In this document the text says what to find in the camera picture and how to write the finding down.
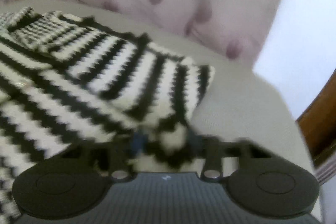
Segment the black white striped knit sweater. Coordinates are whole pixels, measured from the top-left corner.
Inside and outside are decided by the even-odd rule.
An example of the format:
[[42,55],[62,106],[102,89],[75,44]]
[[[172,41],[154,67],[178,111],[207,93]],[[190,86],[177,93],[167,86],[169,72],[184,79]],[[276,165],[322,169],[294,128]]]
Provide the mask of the black white striped knit sweater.
[[182,170],[187,125],[215,75],[210,65],[61,11],[1,14],[1,223],[20,212],[15,178],[81,141],[129,139],[146,127],[140,170]]

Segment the brown wooden door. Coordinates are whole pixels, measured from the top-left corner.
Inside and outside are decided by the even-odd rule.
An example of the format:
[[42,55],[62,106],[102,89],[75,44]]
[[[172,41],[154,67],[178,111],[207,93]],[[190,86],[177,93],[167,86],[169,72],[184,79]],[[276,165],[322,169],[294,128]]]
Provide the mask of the brown wooden door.
[[313,164],[318,167],[335,151],[335,73],[297,119]]

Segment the grey woven bed mat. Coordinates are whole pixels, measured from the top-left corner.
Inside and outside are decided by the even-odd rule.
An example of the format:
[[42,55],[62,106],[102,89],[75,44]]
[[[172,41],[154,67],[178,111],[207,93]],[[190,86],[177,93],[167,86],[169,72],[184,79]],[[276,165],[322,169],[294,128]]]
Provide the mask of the grey woven bed mat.
[[[307,169],[311,159],[298,126],[280,94],[249,68],[224,60],[203,46],[124,16],[61,0],[19,0],[1,7],[1,14],[30,7],[37,13],[61,11],[81,18],[93,17],[116,32],[148,34],[153,42],[215,68],[214,79],[189,122],[199,133],[225,140],[249,138]],[[200,170],[201,163],[182,170]]]

